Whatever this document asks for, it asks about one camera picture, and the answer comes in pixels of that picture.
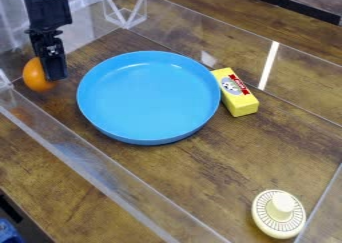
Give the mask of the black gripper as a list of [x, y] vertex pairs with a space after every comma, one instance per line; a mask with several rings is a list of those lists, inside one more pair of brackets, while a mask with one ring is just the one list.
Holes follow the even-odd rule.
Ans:
[[67, 77], [67, 62], [63, 42], [55, 38], [60, 35], [61, 26], [72, 23], [68, 0], [24, 0], [29, 20], [31, 43], [36, 44], [37, 57], [43, 65], [45, 79], [57, 81]]

